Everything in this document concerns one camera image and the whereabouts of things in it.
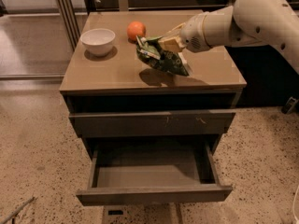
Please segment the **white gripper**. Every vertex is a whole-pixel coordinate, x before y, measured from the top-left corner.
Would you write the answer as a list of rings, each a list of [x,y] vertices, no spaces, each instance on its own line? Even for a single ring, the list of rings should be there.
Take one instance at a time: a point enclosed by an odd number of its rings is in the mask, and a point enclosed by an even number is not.
[[[170,31],[166,32],[163,37],[158,40],[163,50],[171,52],[182,52],[185,48],[193,53],[208,51],[211,47],[206,42],[204,32],[204,21],[207,12],[192,16],[185,23],[181,23]]]

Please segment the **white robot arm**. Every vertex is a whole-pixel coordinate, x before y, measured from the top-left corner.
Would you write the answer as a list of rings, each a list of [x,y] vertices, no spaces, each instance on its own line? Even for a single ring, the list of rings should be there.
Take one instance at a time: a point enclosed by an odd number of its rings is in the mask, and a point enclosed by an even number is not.
[[[159,45],[193,53],[218,46],[269,45],[299,73],[299,17],[286,0],[235,0],[231,6],[191,17],[163,35]]]

